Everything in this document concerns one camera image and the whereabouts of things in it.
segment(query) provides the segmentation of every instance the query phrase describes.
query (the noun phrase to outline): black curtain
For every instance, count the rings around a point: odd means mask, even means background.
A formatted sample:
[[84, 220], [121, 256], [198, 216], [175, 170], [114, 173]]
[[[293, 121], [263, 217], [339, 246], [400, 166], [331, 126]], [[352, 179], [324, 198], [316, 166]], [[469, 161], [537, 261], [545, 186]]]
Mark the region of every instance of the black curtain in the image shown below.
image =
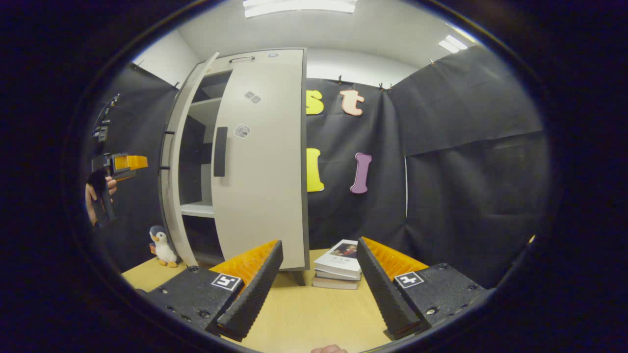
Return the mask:
[[533, 101], [480, 47], [395, 85], [408, 169], [406, 253], [495, 286], [538, 230], [548, 149]]
[[[157, 179], [159, 152], [177, 92], [169, 83], [129, 64], [112, 79], [91, 109], [90, 120], [95, 121], [105, 104], [120, 93], [117, 104], [107, 115], [111, 123], [104, 152], [127, 152], [148, 158], [147, 168], [138, 169], [135, 177], [117, 184], [117, 192], [113, 195], [117, 220], [98, 229], [92, 239], [94, 246], [106, 252], [119, 271], [154, 257], [148, 247], [151, 242], [148, 229], [163, 224]], [[93, 140], [88, 138], [85, 146], [93, 146]], [[93, 151], [83, 150], [86, 164], [81, 173], [84, 180], [90, 173], [91, 158]]]
[[[404, 161], [393, 103], [379, 88], [322, 79], [307, 79], [308, 90], [322, 93], [321, 114], [307, 116], [307, 147], [320, 150], [318, 171], [325, 184], [308, 193], [310, 248], [323, 249], [341, 239], [366, 236], [397, 249], [404, 248]], [[362, 115], [342, 110], [341, 90], [355, 89]], [[355, 154], [372, 156], [363, 194], [354, 183]]]

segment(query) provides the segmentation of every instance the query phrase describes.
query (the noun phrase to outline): cabinet leg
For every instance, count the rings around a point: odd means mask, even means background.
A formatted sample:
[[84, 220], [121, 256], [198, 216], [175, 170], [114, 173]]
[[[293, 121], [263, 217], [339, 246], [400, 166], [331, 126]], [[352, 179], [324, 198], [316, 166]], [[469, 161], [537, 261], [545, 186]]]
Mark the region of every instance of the cabinet leg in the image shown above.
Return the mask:
[[290, 271], [292, 277], [295, 279], [297, 285], [305, 286], [305, 278], [303, 277], [303, 271]]

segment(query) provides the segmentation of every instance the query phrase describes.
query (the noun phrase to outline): table surface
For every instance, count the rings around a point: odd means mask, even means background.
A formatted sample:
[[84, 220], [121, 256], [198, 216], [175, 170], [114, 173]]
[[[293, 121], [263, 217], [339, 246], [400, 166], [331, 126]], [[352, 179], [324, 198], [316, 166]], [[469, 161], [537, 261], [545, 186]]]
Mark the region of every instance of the table surface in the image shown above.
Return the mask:
[[[337, 344], [349, 353], [389, 343], [386, 325], [364, 276], [357, 290], [317, 288], [311, 285], [314, 263], [328, 249], [310, 250], [310, 268], [304, 271], [305, 286], [290, 273], [279, 272], [249, 335], [231, 342], [261, 352], [303, 352]], [[183, 271], [151, 259], [122, 274], [135, 288], [151, 291]]]

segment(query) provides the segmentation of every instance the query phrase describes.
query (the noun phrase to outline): foam letter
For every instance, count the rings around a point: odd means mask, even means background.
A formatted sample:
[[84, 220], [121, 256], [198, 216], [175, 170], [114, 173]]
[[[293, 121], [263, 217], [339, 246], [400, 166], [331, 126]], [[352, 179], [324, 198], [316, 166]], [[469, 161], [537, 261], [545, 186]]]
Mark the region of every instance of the foam letter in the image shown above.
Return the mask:
[[369, 172], [369, 163], [371, 163], [373, 157], [365, 155], [364, 153], [356, 153], [355, 160], [357, 161], [355, 181], [349, 190], [352, 193], [365, 193], [366, 190], [368, 190], [366, 187], [366, 175]]
[[318, 175], [318, 156], [320, 156], [320, 151], [316, 148], [308, 148], [305, 151], [308, 192], [323, 191], [325, 184], [320, 182], [320, 176]]
[[323, 95], [317, 90], [305, 91], [305, 114], [320, 114], [323, 111], [324, 105], [320, 99]]
[[361, 97], [356, 90], [341, 90], [340, 94], [342, 98], [342, 110], [351, 115], [362, 115], [362, 109], [357, 108], [358, 102], [364, 102], [364, 97]]

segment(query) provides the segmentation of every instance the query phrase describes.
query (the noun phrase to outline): stack of books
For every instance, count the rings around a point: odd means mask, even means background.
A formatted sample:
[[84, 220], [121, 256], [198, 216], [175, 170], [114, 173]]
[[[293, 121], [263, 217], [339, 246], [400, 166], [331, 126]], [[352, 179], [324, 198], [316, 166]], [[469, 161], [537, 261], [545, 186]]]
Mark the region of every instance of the stack of books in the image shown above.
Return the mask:
[[357, 241], [341, 240], [323, 256], [314, 261], [316, 275], [314, 287], [356, 290], [362, 278], [362, 269], [357, 262]]

